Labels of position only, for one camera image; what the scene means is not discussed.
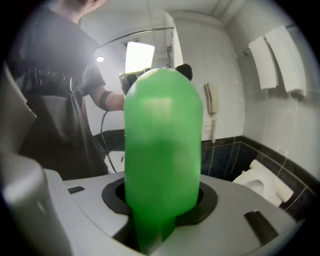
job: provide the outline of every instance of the bright light panel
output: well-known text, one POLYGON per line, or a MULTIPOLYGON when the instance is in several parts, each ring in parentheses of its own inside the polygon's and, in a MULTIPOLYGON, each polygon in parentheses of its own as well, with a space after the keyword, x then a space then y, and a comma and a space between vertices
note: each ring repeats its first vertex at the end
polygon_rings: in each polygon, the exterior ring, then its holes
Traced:
POLYGON ((155 47, 153 45, 129 42, 126 49, 125 73, 151 68, 155 47))

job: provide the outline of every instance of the person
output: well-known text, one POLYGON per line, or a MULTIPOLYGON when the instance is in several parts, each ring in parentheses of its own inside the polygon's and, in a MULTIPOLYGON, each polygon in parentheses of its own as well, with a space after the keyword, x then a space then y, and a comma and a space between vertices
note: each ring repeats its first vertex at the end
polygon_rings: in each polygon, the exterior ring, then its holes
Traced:
POLYGON ((78 25, 106 0, 55 0, 26 22, 6 59, 27 104, 37 116, 20 154, 63 180, 106 175, 106 152, 91 134, 84 101, 123 111, 124 95, 108 91, 96 65, 99 45, 78 25))

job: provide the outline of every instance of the toilet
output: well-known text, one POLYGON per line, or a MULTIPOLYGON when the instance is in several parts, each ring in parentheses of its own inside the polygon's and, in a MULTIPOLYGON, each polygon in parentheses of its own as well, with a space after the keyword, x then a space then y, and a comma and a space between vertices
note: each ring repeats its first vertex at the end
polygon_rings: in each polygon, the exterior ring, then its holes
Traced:
POLYGON ((257 160, 250 164, 250 168, 233 182, 248 187, 276 207, 293 195, 293 191, 282 180, 257 160))

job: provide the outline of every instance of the black t-shirt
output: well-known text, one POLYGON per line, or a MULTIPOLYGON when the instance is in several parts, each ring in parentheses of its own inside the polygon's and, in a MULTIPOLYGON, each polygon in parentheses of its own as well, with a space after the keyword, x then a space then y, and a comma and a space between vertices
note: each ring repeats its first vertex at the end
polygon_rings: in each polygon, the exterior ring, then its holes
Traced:
POLYGON ((72 78, 81 98, 105 84, 95 60, 98 46, 77 24, 41 8, 25 23, 7 63, 14 78, 31 78, 24 93, 63 96, 60 87, 72 78))

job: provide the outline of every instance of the telephone handset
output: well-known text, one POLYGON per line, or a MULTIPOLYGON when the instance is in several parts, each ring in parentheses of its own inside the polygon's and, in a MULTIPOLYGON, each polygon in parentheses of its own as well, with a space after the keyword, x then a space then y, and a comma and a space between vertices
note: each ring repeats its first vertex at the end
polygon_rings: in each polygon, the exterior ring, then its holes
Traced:
POLYGON ((216 128, 217 128, 217 113, 219 112, 219 97, 218 90, 214 84, 206 83, 204 85, 204 92, 208 113, 212 118, 212 143, 216 142, 216 128))

